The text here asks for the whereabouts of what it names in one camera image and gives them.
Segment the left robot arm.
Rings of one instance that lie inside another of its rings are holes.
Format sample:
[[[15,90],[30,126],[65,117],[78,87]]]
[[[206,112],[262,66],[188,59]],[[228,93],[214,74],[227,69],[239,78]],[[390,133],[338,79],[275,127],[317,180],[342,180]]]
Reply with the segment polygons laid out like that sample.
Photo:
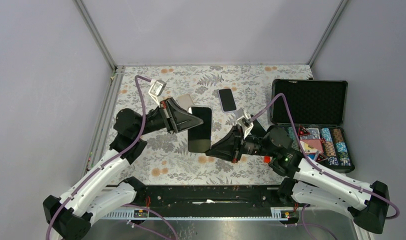
[[[203,124],[203,120],[167,98],[156,109],[139,114],[124,108],[115,118],[117,135],[100,161],[61,196],[49,195],[43,201],[48,229],[47,240],[81,240],[102,217],[122,205],[143,204],[146,192],[134,177],[98,196],[110,180],[129,167],[143,152],[147,142],[142,135],[166,129],[176,134]]]

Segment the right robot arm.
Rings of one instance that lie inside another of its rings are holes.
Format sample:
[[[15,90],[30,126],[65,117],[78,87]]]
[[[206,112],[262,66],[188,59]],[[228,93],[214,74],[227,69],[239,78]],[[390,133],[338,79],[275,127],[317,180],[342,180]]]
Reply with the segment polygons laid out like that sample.
[[[204,154],[231,163],[238,163],[243,155],[270,157],[268,166],[284,178],[277,190],[282,205],[325,207],[368,232],[383,233],[391,205],[385,183],[359,181],[305,158],[292,147],[293,140],[281,127],[270,126],[264,136],[245,133],[241,125],[233,126]]]

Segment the beige phone case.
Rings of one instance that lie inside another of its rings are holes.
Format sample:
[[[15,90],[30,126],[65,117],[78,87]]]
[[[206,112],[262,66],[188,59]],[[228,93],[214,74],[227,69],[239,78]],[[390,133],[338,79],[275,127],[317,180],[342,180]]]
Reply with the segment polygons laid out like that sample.
[[[188,93],[178,96],[176,102],[184,110],[188,110],[191,106],[195,105],[191,95]]]

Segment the large black smartphone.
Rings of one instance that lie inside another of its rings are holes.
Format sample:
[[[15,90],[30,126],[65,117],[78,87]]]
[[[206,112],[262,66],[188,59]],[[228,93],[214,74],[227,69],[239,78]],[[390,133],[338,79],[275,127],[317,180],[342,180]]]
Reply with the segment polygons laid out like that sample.
[[[207,106],[191,106],[188,112],[203,123],[187,131],[187,150],[190,153],[205,153],[211,147],[213,111]]]

